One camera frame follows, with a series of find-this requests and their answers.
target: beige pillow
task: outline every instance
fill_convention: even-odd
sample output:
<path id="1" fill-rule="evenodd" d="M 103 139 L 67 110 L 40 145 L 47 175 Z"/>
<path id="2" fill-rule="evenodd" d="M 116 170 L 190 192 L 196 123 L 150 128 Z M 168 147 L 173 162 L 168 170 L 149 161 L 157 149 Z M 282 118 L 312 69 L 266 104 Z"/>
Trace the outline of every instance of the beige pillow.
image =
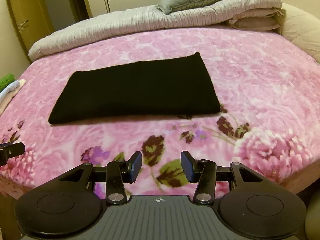
<path id="1" fill-rule="evenodd" d="M 272 17 L 275 14 L 283 16 L 279 8 L 260 8 L 250 9 L 243 13 L 239 13 L 228 20 L 228 24 L 234 24 L 237 20 L 247 17 Z"/>
<path id="2" fill-rule="evenodd" d="M 271 17 L 242 18 L 230 26 L 238 30 L 261 32 L 280 28 L 280 25 Z"/>
<path id="3" fill-rule="evenodd" d="M 275 16 L 281 35 L 320 63 L 320 19 L 289 4 L 282 4 L 285 17 Z"/>

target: wooden door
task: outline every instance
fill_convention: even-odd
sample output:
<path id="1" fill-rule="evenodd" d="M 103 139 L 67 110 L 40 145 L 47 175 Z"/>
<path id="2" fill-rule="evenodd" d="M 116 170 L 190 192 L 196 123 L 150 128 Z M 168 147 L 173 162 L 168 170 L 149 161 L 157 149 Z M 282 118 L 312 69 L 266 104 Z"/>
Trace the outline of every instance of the wooden door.
<path id="1" fill-rule="evenodd" d="M 10 4 L 27 50 L 54 32 L 45 0 L 10 0 Z"/>

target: folded white cloth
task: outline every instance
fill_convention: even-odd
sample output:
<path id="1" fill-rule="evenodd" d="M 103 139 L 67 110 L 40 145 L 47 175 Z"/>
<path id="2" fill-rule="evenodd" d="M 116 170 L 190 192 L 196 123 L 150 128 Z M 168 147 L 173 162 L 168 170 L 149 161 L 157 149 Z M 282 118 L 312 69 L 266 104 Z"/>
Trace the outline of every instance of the folded white cloth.
<path id="1" fill-rule="evenodd" d="M 20 89 L 23 87 L 23 85 L 26 83 L 25 79 L 17 80 L 15 81 L 18 83 L 17 87 L 13 89 L 12 91 L 9 91 L 6 93 L 6 95 L 3 97 L 3 99 L 0 101 L 0 116 L 8 106 L 8 104 L 11 102 L 11 99 L 20 91 Z"/>
<path id="2" fill-rule="evenodd" d="M 0 103 L 6 94 L 15 90 L 19 85 L 20 85 L 19 80 L 16 80 L 16 81 L 13 81 L 11 84 L 9 84 L 4 90 L 2 90 L 0 92 Z"/>

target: mattress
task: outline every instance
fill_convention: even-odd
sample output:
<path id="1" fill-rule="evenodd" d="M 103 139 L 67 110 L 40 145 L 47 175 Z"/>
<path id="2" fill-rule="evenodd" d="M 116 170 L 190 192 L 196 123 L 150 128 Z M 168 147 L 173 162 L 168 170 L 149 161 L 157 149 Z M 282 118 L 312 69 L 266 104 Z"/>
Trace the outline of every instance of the mattress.
<path id="1" fill-rule="evenodd" d="M 195 52 L 200 52 L 213 82 L 219 114 L 48 123 L 75 71 Z M 192 195 L 196 185 L 187 183 L 180 166 L 183 150 L 219 166 L 240 161 L 291 186 L 290 178 L 307 178 L 308 168 L 319 164 L 320 68 L 276 33 L 222 26 L 135 33 L 38 59 L 21 78 L 27 83 L 0 117 L 0 142 L 26 146 L 23 156 L 0 168 L 0 191 L 15 198 L 81 163 L 104 166 L 137 150 L 143 166 L 136 183 L 125 185 L 128 195 Z M 183 89 L 188 93 L 193 84 Z M 103 198 L 104 186 L 97 184 L 95 192 Z M 216 197 L 226 192 L 228 185 L 218 183 Z"/>

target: folded black cloth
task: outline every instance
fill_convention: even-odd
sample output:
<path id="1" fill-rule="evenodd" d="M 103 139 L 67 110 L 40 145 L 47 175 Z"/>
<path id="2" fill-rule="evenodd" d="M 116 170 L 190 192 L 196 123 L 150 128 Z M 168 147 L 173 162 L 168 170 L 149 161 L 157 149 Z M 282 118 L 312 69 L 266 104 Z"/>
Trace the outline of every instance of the folded black cloth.
<path id="1" fill-rule="evenodd" d="M 200 53 L 90 71 L 69 78 L 50 124 L 136 115 L 215 114 L 220 104 Z"/>

